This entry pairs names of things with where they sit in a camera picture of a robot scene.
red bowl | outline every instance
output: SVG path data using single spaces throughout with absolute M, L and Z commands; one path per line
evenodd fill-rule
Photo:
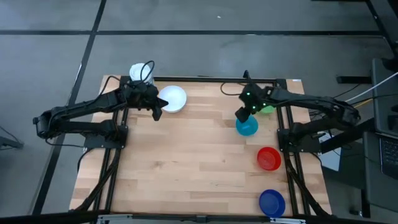
M 273 171 L 280 167 L 282 159 L 276 149 L 272 147 L 263 147 L 257 154 L 257 161 L 261 168 Z

wooden tabletop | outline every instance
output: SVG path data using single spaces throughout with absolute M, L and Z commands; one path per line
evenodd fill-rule
M 236 132 L 234 115 L 243 104 L 237 96 L 222 94 L 220 83 L 155 84 L 159 90 L 168 85 L 182 87 L 187 104 L 178 113 L 164 112 L 159 121 L 152 119 L 151 111 L 129 110 L 129 136 L 121 153 L 112 212 L 263 215 L 259 196 L 266 189 L 275 189 L 285 198 L 284 216 L 292 214 L 283 160 L 273 172 L 260 169 L 256 160 L 262 147 L 278 149 L 276 113 L 254 115 L 259 129 L 254 136 L 244 137 Z M 300 80 L 287 80 L 287 84 L 289 91 L 303 93 Z M 111 79 L 106 92 L 118 86 Z M 240 93 L 242 86 L 227 83 L 223 89 Z M 308 110 L 292 107 L 292 112 L 294 121 L 310 121 Z M 93 122 L 111 117 L 96 113 Z M 83 158 L 70 208 L 79 206 L 98 182 L 103 156 L 104 149 L 94 149 Z M 319 161 L 306 153 L 301 153 L 301 159 L 306 186 L 330 213 Z M 107 189 L 100 208 L 104 208 Z M 299 192 L 296 187 L 303 213 Z

white object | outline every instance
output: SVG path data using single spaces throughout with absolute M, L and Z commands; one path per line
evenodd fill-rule
M 144 63 L 137 63 L 135 65 L 132 65 L 130 68 L 130 78 L 132 81 L 140 81 L 141 80 L 141 69 L 144 66 Z M 144 69 L 142 69 L 142 80 L 145 80 L 145 83 L 150 83 L 154 84 L 154 77 L 153 77 L 153 71 L 151 74 L 150 72 L 150 67 L 148 65 L 145 65 Z
M 162 109 L 169 113 L 179 112 L 187 102 L 187 94 L 179 86 L 167 86 L 159 93 L 159 98 L 169 102 Z
M 398 75 L 398 72 L 395 73 L 395 74 L 392 74 L 390 77 L 388 77 L 388 78 L 386 78 L 385 80 L 381 81 L 379 84 L 375 85 L 374 87 L 372 87 L 372 88 L 370 88 L 370 89 L 364 91 L 363 93 L 360 93 L 360 94 L 358 94 L 358 95 L 352 97 L 351 99 L 346 100 L 346 102 L 349 102 L 349 101 L 351 101 L 351 100 L 353 100 L 353 99 L 356 99 L 356 98 L 362 96 L 363 94 L 365 94 L 365 93 L 367 93 L 367 92 L 369 92 L 369 91 L 371 91 L 371 90 L 377 88 L 379 85 L 383 84 L 384 82 L 388 81 L 390 78 L 392 78 L 392 77 L 394 77 L 394 76 L 396 76 L 396 75 Z
M 333 136 L 330 136 L 328 133 L 325 133 L 324 136 L 319 138 L 319 142 L 324 142 Z M 338 171 L 340 168 L 340 155 L 341 148 L 334 149 L 330 152 L 324 153 L 319 156 L 319 159 L 322 161 L 322 166 L 327 167 L 331 170 Z

blue bowl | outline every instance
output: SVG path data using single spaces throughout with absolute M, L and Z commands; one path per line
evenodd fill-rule
M 237 119 L 235 125 L 236 125 L 236 130 L 238 130 L 238 133 L 243 136 L 253 135 L 259 129 L 259 123 L 251 115 L 249 116 L 249 119 L 243 123 L 241 123 Z
M 266 216 L 279 218 L 284 214 L 286 204 L 278 191 L 269 189 L 260 195 L 260 208 Z

concrete floor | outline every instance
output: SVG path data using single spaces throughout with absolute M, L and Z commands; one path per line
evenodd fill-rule
M 91 30 L 99 0 L 0 0 L 0 29 Z M 382 15 L 387 18 L 390 12 Z M 108 0 L 100 30 L 375 30 L 365 4 L 309 0 Z M 28 214 L 49 158 L 50 146 L 35 135 L 32 118 L 64 105 L 87 35 L 0 35 L 0 125 L 25 142 L 0 151 L 0 217 Z M 128 74 L 133 63 L 155 60 L 156 76 L 299 78 L 306 93 L 337 95 L 337 75 L 367 75 L 372 58 L 391 57 L 382 39 L 241 35 L 97 36 L 77 101 L 98 94 L 103 75 Z M 363 85 L 345 97 L 369 88 Z M 361 108 L 364 119 L 373 108 Z M 79 136 L 65 143 L 83 144 Z M 81 149 L 63 147 L 44 213 L 66 212 Z M 359 191 L 325 177 L 333 214 L 355 218 Z M 372 207 L 372 219 L 393 222 L 398 214 Z

